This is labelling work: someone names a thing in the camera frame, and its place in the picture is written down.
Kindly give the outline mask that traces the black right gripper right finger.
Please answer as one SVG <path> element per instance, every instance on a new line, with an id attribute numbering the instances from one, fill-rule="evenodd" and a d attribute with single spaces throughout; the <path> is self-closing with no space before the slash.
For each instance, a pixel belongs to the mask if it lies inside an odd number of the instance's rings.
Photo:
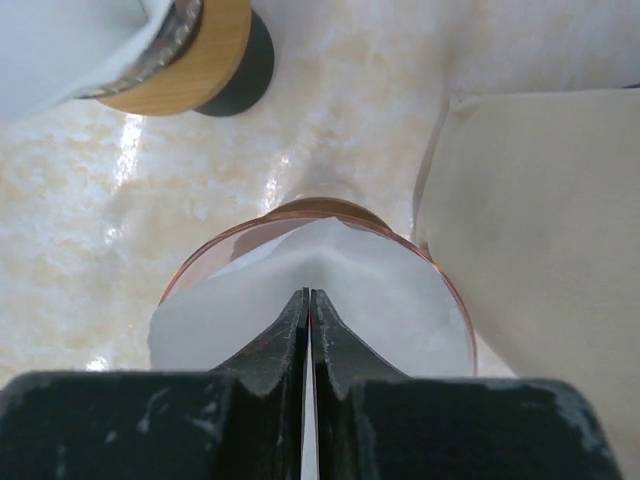
<path id="1" fill-rule="evenodd" d="M 618 479 L 597 416 L 548 379 L 412 378 L 310 295 L 322 479 Z"/>

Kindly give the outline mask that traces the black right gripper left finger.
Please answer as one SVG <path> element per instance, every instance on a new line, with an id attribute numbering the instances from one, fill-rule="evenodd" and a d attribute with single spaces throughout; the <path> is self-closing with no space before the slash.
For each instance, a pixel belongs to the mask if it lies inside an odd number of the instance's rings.
<path id="1" fill-rule="evenodd" d="M 208 371 L 37 371 L 1 392 L 5 479 L 297 479 L 309 293 Z"/>

